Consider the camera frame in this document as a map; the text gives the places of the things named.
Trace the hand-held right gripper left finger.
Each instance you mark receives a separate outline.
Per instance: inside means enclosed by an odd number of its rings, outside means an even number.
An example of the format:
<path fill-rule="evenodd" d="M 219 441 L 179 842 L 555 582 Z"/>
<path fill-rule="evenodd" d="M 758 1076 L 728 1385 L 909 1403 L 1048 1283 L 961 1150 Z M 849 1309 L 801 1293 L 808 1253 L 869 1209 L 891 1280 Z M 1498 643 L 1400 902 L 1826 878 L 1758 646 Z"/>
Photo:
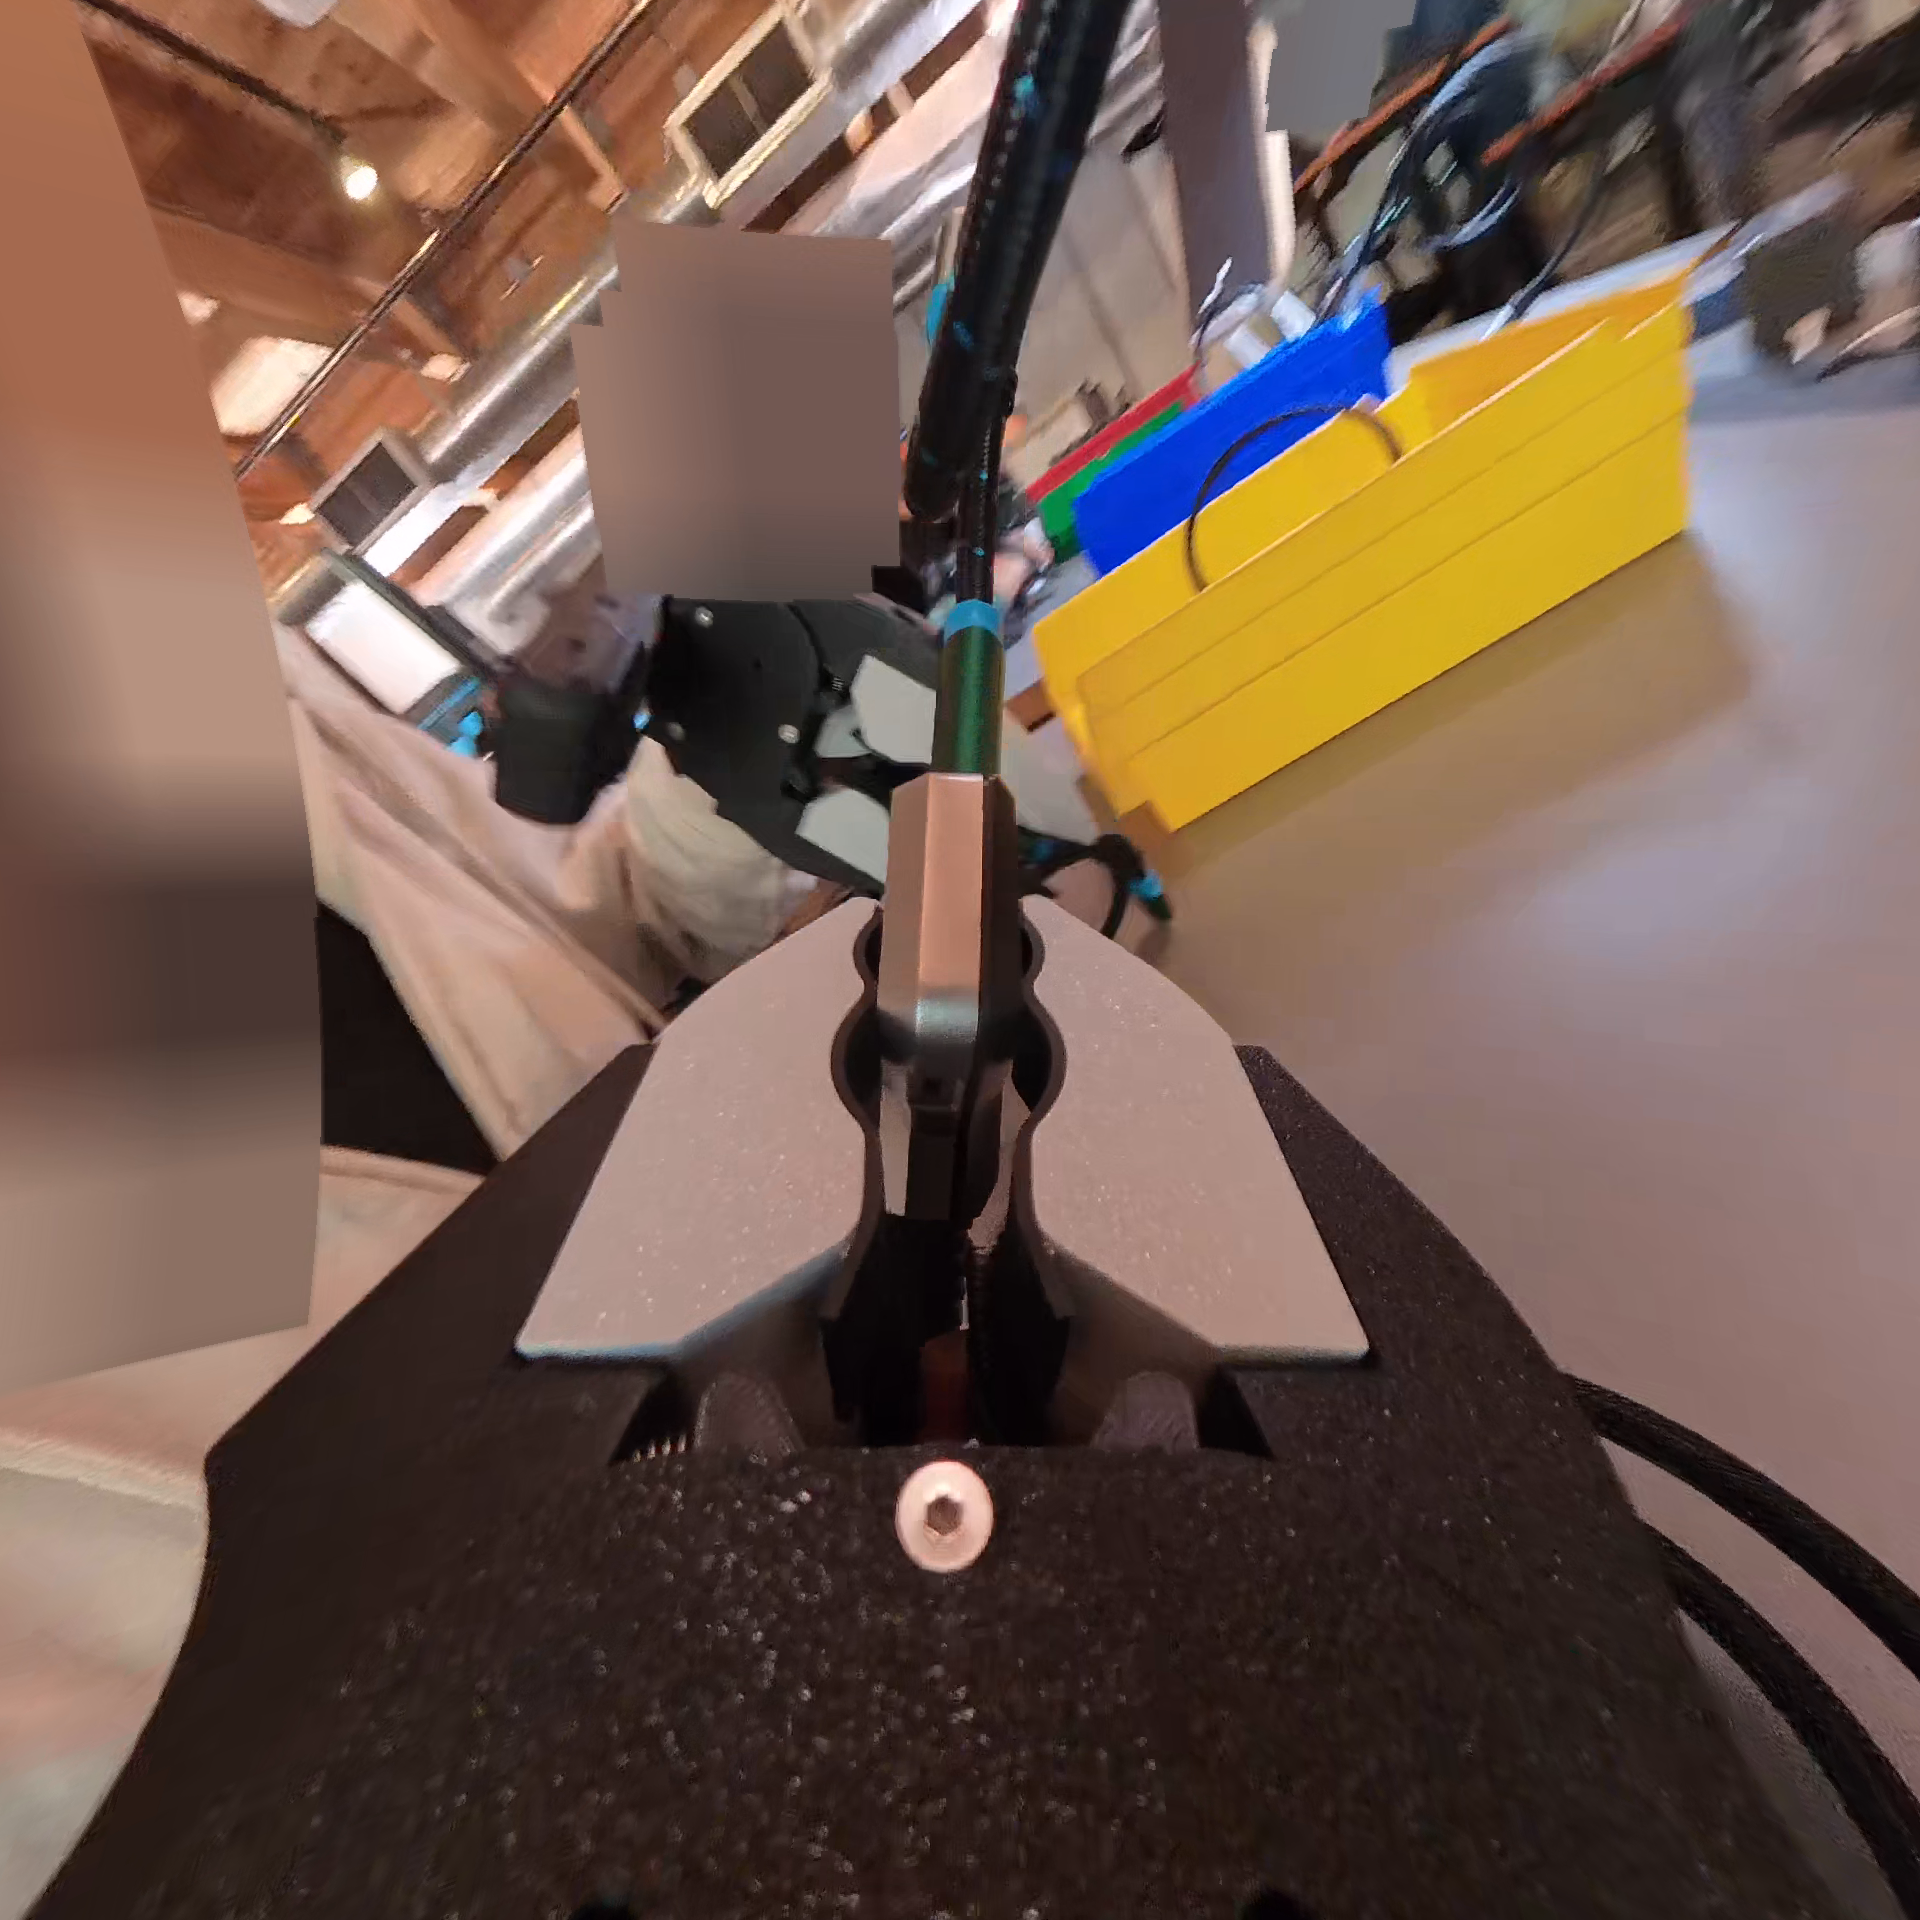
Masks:
<path fill-rule="evenodd" d="M 661 1036 L 516 1336 L 524 1360 L 664 1364 L 698 1398 L 768 1380 L 835 1429 L 820 1309 L 857 1234 L 864 1133 L 832 1081 L 862 1004 L 850 901 L 720 979 Z"/>

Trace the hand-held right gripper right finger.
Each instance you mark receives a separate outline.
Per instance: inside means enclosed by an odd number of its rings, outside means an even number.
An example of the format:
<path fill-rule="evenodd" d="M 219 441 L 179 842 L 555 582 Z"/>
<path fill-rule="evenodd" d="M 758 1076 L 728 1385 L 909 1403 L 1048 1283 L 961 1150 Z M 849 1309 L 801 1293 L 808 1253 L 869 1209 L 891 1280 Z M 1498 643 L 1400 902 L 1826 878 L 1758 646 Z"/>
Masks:
<path fill-rule="evenodd" d="M 1126 1380 L 1371 1345 L 1228 1030 L 1052 901 L 1025 906 L 1026 1120 L 977 1370 L 1016 1435 L 1090 1435 Z"/>

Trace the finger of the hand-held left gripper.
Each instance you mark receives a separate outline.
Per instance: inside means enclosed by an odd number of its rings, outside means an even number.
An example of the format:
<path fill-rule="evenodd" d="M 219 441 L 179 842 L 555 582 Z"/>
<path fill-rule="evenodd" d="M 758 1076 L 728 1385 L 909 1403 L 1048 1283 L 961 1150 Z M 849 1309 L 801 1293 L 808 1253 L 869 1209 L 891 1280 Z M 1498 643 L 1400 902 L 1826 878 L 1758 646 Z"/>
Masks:
<path fill-rule="evenodd" d="M 932 755 L 937 689 L 881 656 L 864 656 L 852 675 L 852 729 L 872 755 Z"/>
<path fill-rule="evenodd" d="M 862 880 L 884 880 L 891 811 L 852 787 L 829 787 L 801 811 L 801 842 Z"/>

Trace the silver HDMI splitter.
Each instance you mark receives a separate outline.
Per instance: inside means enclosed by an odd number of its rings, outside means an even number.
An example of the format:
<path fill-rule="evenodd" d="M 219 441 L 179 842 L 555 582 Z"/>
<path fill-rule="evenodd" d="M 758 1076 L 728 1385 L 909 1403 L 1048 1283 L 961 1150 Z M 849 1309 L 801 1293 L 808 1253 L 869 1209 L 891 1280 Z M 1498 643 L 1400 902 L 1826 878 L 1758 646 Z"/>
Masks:
<path fill-rule="evenodd" d="M 891 800 L 877 936 L 877 1192 L 888 1216 L 964 1236 L 1001 1181 L 1001 1100 L 1034 966 L 1004 781 L 932 772 Z"/>

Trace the yellow plastic bin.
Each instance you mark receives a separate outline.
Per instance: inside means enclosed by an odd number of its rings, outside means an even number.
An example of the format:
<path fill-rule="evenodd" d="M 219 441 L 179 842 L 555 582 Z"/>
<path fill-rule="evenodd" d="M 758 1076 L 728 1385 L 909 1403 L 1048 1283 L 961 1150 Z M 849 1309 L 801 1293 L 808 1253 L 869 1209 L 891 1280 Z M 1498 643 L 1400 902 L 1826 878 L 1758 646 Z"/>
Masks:
<path fill-rule="evenodd" d="M 1690 280 L 1460 326 L 1045 616 L 1104 803 L 1186 828 L 1681 538 Z"/>

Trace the person's left forearm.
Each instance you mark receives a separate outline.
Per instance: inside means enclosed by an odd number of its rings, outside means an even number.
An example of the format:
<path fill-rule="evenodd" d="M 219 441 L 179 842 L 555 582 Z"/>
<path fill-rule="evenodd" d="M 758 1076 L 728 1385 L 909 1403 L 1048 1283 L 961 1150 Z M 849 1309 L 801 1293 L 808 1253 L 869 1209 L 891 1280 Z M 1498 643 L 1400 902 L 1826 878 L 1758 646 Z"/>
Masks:
<path fill-rule="evenodd" d="M 347 691 L 307 636 L 272 636 L 320 902 L 369 938 L 449 1070 L 651 1041 L 676 989 L 752 960 L 820 893 L 651 739 L 580 822 L 528 822 L 480 762 Z"/>

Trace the grey desk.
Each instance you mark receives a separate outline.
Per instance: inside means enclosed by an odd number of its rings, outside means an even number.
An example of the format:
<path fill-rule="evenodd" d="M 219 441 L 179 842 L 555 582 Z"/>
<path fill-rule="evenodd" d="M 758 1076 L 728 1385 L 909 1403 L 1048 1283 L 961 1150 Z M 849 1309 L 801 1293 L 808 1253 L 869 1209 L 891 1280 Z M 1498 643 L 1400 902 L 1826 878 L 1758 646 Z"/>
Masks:
<path fill-rule="evenodd" d="M 1916 1585 L 1916 370 L 1704 355 L 1697 538 L 1258 789 L 1176 976 L 1282 1118 L 1382 1350 L 1184 1472 L 1142 1818 L 1070 1915 L 1901 1915 L 1659 1530 L 1916 1790 L 1916 1677 L 1566 1377 Z"/>

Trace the blue plastic bin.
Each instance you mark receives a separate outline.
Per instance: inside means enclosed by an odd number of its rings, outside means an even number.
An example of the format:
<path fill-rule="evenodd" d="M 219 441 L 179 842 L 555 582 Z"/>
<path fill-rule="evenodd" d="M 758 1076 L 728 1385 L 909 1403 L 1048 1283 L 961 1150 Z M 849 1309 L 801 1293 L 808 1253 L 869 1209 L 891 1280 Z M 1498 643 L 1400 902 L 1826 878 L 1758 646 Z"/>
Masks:
<path fill-rule="evenodd" d="M 1075 525 L 1090 565 L 1115 571 L 1166 532 L 1181 530 L 1195 500 L 1222 496 L 1338 411 L 1382 401 L 1387 355 L 1386 302 L 1366 291 L 1181 410 L 1076 499 Z"/>

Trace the red plastic bin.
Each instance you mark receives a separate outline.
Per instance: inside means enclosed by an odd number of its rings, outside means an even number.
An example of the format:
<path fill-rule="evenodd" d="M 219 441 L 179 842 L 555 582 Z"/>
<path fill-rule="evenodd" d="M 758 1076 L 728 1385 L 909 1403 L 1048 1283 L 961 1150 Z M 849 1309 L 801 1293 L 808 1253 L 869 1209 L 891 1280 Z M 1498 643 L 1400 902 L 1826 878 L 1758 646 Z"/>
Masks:
<path fill-rule="evenodd" d="M 1025 491 L 1034 500 L 1070 485 L 1076 473 L 1110 459 L 1117 450 L 1129 448 L 1140 437 L 1164 430 L 1164 426 L 1192 408 L 1195 401 L 1195 370 L 1186 368 L 1149 396 L 1140 398 L 1124 414 L 1115 417 L 1080 444 L 1056 456 L 1035 478 L 1025 482 Z"/>

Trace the small black power box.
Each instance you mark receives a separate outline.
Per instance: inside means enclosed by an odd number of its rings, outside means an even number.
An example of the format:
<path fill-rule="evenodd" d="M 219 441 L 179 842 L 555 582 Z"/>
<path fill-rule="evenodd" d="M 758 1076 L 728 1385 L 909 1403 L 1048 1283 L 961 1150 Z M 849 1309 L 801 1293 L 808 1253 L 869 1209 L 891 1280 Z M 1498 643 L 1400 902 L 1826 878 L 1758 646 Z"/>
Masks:
<path fill-rule="evenodd" d="M 1846 211 L 1814 211 L 1755 232 L 1739 252 L 1734 291 L 1760 360 L 1787 366 L 1833 326 L 1859 323 L 1859 227 Z"/>

